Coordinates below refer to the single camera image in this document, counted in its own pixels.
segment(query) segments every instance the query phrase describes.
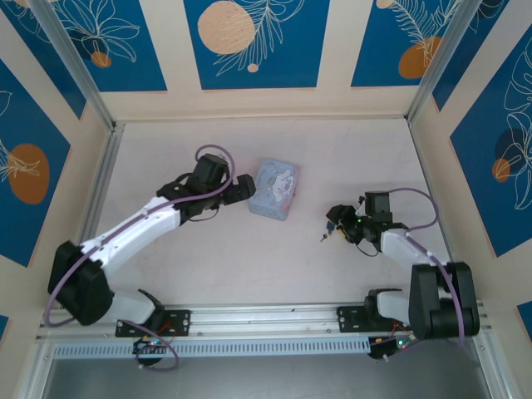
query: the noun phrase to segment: white floor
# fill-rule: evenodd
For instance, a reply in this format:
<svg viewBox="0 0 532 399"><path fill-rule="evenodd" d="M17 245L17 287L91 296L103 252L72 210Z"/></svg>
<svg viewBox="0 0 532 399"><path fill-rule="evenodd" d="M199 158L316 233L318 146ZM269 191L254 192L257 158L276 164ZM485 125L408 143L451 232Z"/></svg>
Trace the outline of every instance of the white floor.
<svg viewBox="0 0 532 399"><path fill-rule="evenodd" d="M192 171L195 150L206 143L227 148L238 175L255 175L265 158L300 165L288 220L251 214L246 203L222 208L216 218L187 223L148 245L111 280L114 287L143 288L168 304L333 303L409 283L409 273L393 260L368 258L338 234L320 243L332 206L354 204L367 190L426 190L402 119L130 123L99 233L136 212L163 184ZM433 217L430 203L409 193L392 195L392 211L395 221L408 226ZM417 237L446 259L437 226ZM369 244L362 247L373 251Z"/></svg>

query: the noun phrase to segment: gray floor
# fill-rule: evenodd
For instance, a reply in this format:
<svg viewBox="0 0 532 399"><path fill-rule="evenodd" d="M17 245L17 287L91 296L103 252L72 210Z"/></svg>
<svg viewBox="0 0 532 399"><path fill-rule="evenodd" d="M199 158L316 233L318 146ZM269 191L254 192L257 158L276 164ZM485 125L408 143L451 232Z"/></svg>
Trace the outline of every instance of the gray floor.
<svg viewBox="0 0 532 399"><path fill-rule="evenodd" d="M46 399L475 399L490 397L475 355L422 342L389 363L367 355L182 359L170 373L132 360L56 361Z"/></svg>

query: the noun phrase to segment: metal bracket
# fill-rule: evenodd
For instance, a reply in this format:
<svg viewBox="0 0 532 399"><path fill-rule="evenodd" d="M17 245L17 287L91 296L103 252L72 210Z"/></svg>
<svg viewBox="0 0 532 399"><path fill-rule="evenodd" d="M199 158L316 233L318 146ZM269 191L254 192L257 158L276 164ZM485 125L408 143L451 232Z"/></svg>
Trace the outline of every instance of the metal bracket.
<svg viewBox="0 0 532 399"><path fill-rule="evenodd" d="M382 333L391 332L393 329L393 320L370 318L363 305L341 306L336 314L340 333Z"/></svg>
<svg viewBox="0 0 532 399"><path fill-rule="evenodd" d="M158 332L161 337L188 337L190 325L190 310L165 310L162 326L164 330ZM122 321L116 323L115 337L144 337L146 334Z"/></svg>

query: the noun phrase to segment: black cable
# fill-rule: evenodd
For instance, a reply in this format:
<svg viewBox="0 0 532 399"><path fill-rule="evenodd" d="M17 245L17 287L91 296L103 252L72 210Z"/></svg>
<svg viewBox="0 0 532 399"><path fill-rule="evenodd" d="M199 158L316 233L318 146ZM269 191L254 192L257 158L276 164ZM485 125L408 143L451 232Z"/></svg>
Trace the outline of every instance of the black cable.
<svg viewBox="0 0 532 399"><path fill-rule="evenodd" d="M371 255L371 254L368 254L366 251L362 250L358 244L355 244L355 246L357 247L357 249L362 252L363 254L365 254L366 256L370 257L370 258L375 258L377 255L379 255L379 251L377 251L375 254Z"/></svg>
<svg viewBox="0 0 532 399"><path fill-rule="evenodd" d="M212 215L212 216L209 216L208 218L204 218L204 219L189 219L189 222L205 222L206 220L211 220L212 218L214 218L219 212L219 208L216 209L216 212Z"/></svg>

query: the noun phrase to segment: blue box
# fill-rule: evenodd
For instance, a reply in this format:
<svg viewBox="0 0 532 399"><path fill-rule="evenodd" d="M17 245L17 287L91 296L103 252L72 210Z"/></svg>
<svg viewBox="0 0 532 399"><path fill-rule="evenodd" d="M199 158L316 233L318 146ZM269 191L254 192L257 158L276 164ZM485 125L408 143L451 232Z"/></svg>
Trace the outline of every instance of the blue box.
<svg viewBox="0 0 532 399"><path fill-rule="evenodd" d="M267 218L286 220L298 178L298 166L265 160L255 179L257 191L248 201L249 210Z"/></svg>

